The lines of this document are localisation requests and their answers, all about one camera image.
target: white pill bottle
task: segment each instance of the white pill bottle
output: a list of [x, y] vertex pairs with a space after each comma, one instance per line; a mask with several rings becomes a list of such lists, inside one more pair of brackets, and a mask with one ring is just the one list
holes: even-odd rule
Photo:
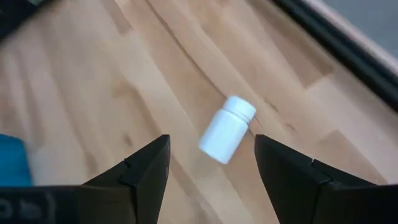
[[213, 159], [227, 164], [255, 114], [252, 104], [238, 96], [230, 96], [203, 133], [199, 148]]

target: wooden floor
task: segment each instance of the wooden floor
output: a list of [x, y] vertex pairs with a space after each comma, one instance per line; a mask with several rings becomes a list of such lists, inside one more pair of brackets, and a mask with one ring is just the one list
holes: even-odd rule
[[[0, 46], [0, 133], [35, 183], [81, 184], [172, 138], [159, 223], [277, 223], [254, 159], [266, 134], [398, 183], [398, 118], [264, 0], [60, 0]], [[229, 95], [257, 108], [227, 166], [198, 139]]]

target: bottle cap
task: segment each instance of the bottle cap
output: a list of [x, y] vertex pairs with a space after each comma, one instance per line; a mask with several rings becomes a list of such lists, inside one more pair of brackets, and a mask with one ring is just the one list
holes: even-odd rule
[[223, 110], [238, 115], [247, 124], [250, 123], [256, 114], [255, 107], [238, 96], [230, 96], [224, 103]]
[[227, 164], [238, 148], [255, 107], [237, 96], [230, 96], [223, 109], [211, 120], [199, 142], [199, 148], [220, 163]]

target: black frame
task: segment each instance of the black frame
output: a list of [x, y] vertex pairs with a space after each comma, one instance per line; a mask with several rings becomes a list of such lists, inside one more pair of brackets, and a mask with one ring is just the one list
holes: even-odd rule
[[302, 0], [272, 1], [391, 109], [398, 112], [398, 75]]

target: blue cloth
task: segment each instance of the blue cloth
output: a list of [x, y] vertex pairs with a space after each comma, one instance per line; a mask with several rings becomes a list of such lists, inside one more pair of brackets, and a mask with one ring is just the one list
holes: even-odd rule
[[0, 187], [30, 187], [29, 170], [24, 143], [0, 134]]

